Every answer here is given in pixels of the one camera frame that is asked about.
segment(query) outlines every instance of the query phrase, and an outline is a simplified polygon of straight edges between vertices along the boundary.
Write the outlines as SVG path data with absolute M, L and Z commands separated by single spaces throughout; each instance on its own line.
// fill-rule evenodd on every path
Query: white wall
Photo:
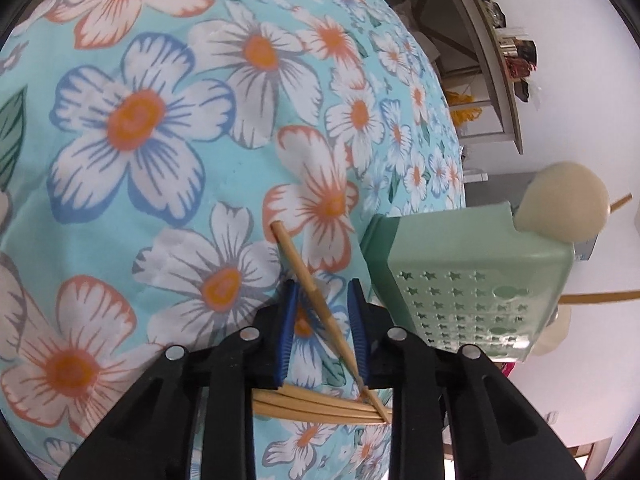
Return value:
M 508 25 L 538 48 L 540 108 L 518 104 L 524 156 L 512 143 L 470 146 L 470 166 L 491 173 L 581 162 L 614 198 L 640 196 L 640 54 L 608 0 L 497 0 Z M 638 200 L 615 213 L 566 292 L 640 288 Z M 568 446 L 613 437 L 610 457 L 640 414 L 640 302 L 574 308 L 569 337 L 516 366 L 514 383 Z

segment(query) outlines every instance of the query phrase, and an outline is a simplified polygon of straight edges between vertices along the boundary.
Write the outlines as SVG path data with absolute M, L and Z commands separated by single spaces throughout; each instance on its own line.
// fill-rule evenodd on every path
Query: green plastic basket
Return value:
M 513 227 L 508 203 L 386 218 L 364 238 L 375 293 L 430 346 L 523 361 L 548 323 L 574 247 Z

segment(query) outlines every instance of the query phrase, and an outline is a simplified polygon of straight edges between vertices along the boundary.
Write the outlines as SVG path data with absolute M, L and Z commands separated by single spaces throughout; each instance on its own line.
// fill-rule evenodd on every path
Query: floral tablecloth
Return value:
M 273 297 L 270 222 L 349 336 L 372 215 L 464 201 L 438 81 L 383 0 L 46 0 L 0 52 L 0 189 L 0 410 L 51 479 L 164 346 Z M 357 395 L 304 301 L 287 381 Z M 261 478 L 376 480 L 388 448 L 255 419 Z

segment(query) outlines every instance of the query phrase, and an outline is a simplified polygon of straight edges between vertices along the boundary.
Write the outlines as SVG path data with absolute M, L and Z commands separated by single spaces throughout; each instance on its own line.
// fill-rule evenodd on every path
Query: bundle of chopsticks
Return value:
M 254 390 L 254 413 L 302 422 L 322 424 L 388 424 L 391 410 L 386 408 L 376 393 L 369 390 L 360 374 L 353 350 L 347 343 L 329 306 L 326 304 L 316 281 L 298 254 L 289 233 L 282 222 L 271 224 L 273 234 L 282 252 L 287 257 L 302 289 L 305 291 L 314 312 L 330 335 L 332 344 L 353 376 L 360 390 L 360 397 L 370 404 L 358 400 L 341 399 L 318 392 L 284 384 L 276 391 Z

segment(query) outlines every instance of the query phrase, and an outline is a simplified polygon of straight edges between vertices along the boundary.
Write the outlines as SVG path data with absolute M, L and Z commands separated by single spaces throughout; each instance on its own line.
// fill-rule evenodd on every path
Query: silver screw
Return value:
M 248 326 L 240 331 L 240 339 L 243 341 L 253 341 L 260 337 L 260 331 L 255 326 Z
M 183 356 L 184 348 L 178 345 L 169 346 L 169 348 L 164 351 L 164 357 L 169 359 L 169 361 L 177 361 L 178 359 L 182 359 Z
M 394 341 L 404 341 L 406 339 L 406 330 L 399 326 L 395 326 L 387 330 L 386 335 L 389 339 L 393 339 Z
M 478 359 L 482 355 L 482 351 L 476 345 L 464 345 L 462 355 L 467 359 Z

